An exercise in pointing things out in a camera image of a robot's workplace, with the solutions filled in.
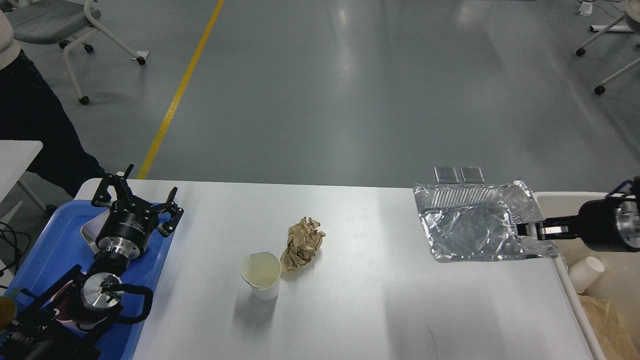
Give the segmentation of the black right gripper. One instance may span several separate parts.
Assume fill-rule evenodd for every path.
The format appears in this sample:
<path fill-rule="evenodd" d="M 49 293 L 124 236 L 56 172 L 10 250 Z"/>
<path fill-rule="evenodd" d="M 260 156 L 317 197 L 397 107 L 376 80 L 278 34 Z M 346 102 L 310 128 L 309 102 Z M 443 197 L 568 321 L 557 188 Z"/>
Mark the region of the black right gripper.
<path fill-rule="evenodd" d="M 622 201 L 614 198 L 590 200 L 581 205 L 577 217 L 553 217 L 516 224 L 517 231 L 529 231 L 526 239 L 535 241 L 573 240 L 595 252 L 630 252 L 617 227 L 616 210 Z M 576 233 L 570 232 L 576 227 Z M 544 234 L 534 230 L 564 231 Z"/>

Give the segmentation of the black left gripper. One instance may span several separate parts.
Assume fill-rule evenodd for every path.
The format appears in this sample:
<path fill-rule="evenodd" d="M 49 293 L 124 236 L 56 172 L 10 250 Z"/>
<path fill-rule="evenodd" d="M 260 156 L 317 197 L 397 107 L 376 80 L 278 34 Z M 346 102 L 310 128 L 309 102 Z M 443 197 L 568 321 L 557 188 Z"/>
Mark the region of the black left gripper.
<path fill-rule="evenodd" d="M 178 187 L 173 187 L 163 203 L 137 206 L 128 178 L 134 169 L 130 163 L 123 175 L 106 173 L 91 199 L 93 207 L 107 208 L 107 217 L 94 243 L 98 252 L 112 252 L 126 258 L 144 255 L 155 228 L 165 239 L 172 235 L 185 210 L 176 202 Z M 169 219 L 159 223 L 159 215 Z"/>

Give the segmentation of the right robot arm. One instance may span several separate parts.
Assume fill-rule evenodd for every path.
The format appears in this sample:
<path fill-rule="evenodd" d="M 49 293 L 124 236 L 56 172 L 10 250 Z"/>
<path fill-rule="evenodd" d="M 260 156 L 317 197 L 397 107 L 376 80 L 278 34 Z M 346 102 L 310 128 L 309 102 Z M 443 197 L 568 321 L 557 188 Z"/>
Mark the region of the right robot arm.
<path fill-rule="evenodd" d="M 596 252 L 640 250 L 640 178 L 625 180 L 604 198 L 590 200 L 576 215 L 517 223 L 516 234 L 533 240 L 580 239 Z"/>

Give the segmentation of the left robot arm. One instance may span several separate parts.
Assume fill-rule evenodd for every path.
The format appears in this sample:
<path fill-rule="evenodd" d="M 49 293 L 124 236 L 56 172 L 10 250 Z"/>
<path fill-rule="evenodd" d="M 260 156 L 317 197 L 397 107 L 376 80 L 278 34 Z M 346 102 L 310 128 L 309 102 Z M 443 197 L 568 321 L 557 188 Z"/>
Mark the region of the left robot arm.
<path fill-rule="evenodd" d="M 93 198 L 55 210 L 1 297 L 3 360 L 129 360 L 184 214 L 107 173 Z"/>

